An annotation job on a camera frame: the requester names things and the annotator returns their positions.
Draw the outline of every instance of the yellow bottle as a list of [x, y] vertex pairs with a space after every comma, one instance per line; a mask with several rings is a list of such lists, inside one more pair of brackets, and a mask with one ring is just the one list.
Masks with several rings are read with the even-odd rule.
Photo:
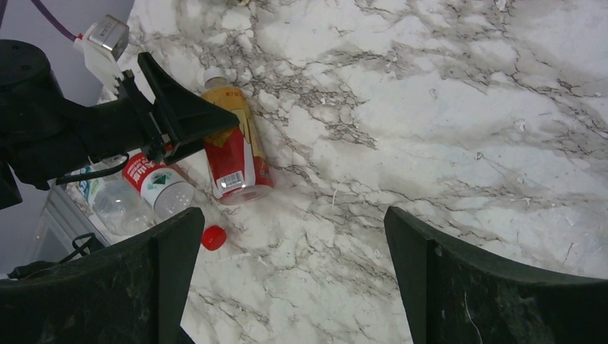
[[214, 196], [221, 204], [234, 205], [269, 194], [274, 183], [243, 92], [231, 86], [219, 68], [206, 70], [204, 82], [201, 97], [240, 121], [238, 128], [205, 138]]

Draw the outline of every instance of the black cable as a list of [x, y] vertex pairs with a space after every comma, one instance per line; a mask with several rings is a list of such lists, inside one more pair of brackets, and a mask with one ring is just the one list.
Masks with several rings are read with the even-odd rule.
[[54, 263], [54, 262], [45, 262], [45, 261], [33, 262], [28, 265], [24, 265], [22, 267], [14, 268], [13, 271], [11, 273], [9, 273], [7, 276], [13, 280], [21, 280], [21, 279], [24, 279], [25, 277], [32, 276], [33, 274], [35, 274], [38, 271], [48, 269], [50, 267], [54, 267], [55, 265], [57, 265], [57, 263]]
[[40, 13], [42, 13], [44, 18], [46, 18], [49, 21], [49, 23], [51, 23], [51, 25], [54, 26], [55, 29], [57, 29], [57, 31], [59, 31], [62, 35], [64, 35], [65, 38], [69, 39], [72, 42], [76, 40], [76, 36], [74, 36], [63, 25], [61, 25], [61, 23], [59, 23], [57, 18], [55, 18], [51, 14], [51, 12], [49, 12], [47, 7], [42, 2], [40, 2], [40, 0], [30, 0], [30, 1], [34, 4], [34, 6], [36, 6], [38, 11], [40, 11]]
[[105, 170], [101, 171], [93, 171], [81, 174], [73, 174], [71, 176], [59, 177], [55, 180], [55, 185], [67, 184], [75, 181], [88, 181], [89, 179], [102, 178], [120, 172], [125, 168], [125, 166], [127, 166], [127, 163], [129, 162], [130, 158], [128, 153], [123, 153], [122, 156], [126, 157], [126, 159], [118, 166], [106, 168]]
[[[88, 240], [84, 244], [82, 244], [80, 246], [78, 244], [76, 244], [77, 240], [82, 240], [82, 239], [86, 239], [86, 238], [88, 238]], [[85, 251], [85, 249], [88, 249], [91, 246], [94, 238], [95, 238], [95, 234], [93, 234], [93, 233], [86, 233], [81, 236], [75, 237], [74, 240], [72, 240], [72, 247], [74, 247], [74, 249], [75, 249], [74, 252], [70, 253], [70, 255], [65, 257], [64, 259], [61, 259], [58, 264], [63, 264], [65, 262], [69, 262], [74, 257], [76, 257], [77, 254], [80, 254], [80, 256], [82, 256], [82, 257], [88, 255], [88, 253]]]

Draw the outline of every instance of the bottle cap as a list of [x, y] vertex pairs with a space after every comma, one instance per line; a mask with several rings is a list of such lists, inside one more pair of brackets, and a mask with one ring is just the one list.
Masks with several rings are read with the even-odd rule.
[[215, 251], [226, 242], [226, 231], [220, 226], [211, 226], [203, 231], [201, 244], [209, 251]]
[[224, 74], [224, 70], [218, 67], [210, 67], [203, 73], [203, 83], [208, 82], [214, 77], [223, 77], [226, 79], [226, 75]]

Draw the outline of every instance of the plastic bottle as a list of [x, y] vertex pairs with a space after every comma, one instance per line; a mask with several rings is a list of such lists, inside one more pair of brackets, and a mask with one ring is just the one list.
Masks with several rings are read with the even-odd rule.
[[215, 198], [225, 205], [241, 204], [266, 196], [274, 187], [251, 110], [243, 92], [228, 83], [219, 68], [204, 73], [203, 99], [234, 113], [240, 121], [231, 128], [205, 138]]
[[[100, 171], [104, 163], [87, 166], [80, 173]], [[78, 182], [80, 193], [110, 232], [135, 235], [160, 223], [160, 219], [133, 188], [115, 174]]]
[[163, 220], [186, 210], [194, 198], [194, 187], [177, 171], [149, 161], [142, 153], [129, 160], [123, 177]]

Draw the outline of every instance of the red bottle cap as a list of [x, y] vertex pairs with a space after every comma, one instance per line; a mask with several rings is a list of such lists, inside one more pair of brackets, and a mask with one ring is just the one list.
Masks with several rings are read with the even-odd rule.
[[226, 231], [220, 226], [211, 226], [203, 231], [201, 244], [209, 251], [215, 251], [226, 242]]

